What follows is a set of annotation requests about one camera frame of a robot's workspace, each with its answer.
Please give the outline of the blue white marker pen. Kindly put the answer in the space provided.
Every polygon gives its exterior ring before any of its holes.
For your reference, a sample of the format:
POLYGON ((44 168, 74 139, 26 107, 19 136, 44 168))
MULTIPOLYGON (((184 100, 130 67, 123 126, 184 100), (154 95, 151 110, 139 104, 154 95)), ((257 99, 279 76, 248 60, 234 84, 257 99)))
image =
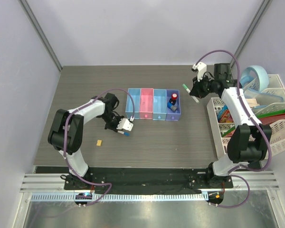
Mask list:
POLYGON ((123 135, 125 135, 125 136, 129 136, 129 135, 130 135, 128 132, 121 131, 121 130, 119 130, 119 131, 117 131, 117 132, 120 133, 120 134, 123 134, 123 135))

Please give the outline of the small yellow eraser block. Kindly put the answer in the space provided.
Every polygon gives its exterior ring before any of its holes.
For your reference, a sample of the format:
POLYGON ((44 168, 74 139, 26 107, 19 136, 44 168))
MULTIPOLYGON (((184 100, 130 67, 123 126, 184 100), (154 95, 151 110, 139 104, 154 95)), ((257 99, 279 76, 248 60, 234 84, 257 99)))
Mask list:
POLYGON ((101 145, 102 145, 102 140, 97 140, 96 145, 97 145, 97 146, 101 146, 101 145))

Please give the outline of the red cap black stamp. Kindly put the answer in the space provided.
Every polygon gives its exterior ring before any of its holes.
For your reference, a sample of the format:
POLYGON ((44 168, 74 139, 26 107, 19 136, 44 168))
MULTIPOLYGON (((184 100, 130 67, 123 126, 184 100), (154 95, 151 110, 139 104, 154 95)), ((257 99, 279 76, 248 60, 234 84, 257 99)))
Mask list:
POLYGON ((176 104, 176 101, 177 101, 177 98, 178 98, 178 95, 177 95, 176 93, 173 93, 173 94, 171 94, 171 97, 170 97, 169 102, 170 102, 172 105, 175 105, 175 104, 176 104))

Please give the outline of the blue grey glue stick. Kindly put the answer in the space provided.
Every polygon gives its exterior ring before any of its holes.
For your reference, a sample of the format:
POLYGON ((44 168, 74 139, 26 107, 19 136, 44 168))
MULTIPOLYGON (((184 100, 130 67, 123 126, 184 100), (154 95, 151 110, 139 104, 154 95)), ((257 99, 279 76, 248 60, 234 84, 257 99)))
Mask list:
POLYGON ((171 102, 167 103, 167 107, 172 111, 172 112, 176 112, 177 111, 177 106, 172 104, 171 102))

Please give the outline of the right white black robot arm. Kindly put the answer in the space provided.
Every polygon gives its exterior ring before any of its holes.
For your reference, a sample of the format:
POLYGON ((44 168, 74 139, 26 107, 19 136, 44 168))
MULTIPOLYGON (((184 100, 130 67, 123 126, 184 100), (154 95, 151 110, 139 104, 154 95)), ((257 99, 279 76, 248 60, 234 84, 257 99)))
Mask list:
POLYGON ((248 169, 246 163, 269 157, 272 129, 255 116, 245 99, 240 80, 233 78, 228 63, 215 64, 211 76, 207 76, 207 65, 202 62, 194 64, 192 71, 197 75, 192 80, 190 95, 204 98, 210 93, 218 94, 235 125, 226 154, 211 163, 206 171, 206 184, 215 188, 227 182, 231 172, 239 168, 248 169))

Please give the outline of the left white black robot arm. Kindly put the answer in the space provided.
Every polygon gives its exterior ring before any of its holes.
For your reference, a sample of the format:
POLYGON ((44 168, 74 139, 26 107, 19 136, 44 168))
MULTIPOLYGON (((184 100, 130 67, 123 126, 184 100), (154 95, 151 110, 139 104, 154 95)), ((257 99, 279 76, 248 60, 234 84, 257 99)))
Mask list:
POLYGON ((92 178, 89 166, 84 161, 80 147, 83 139, 84 125, 94 118, 105 121, 105 129, 120 132, 123 116, 115 112, 119 105, 118 98, 111 93, 105 97, 93 97, 86 104, 71 110, 59 109, 48 134, 48 143, 68 162, 70 175, 76 177, 75 184, 80 189, 88 189, 92 178))

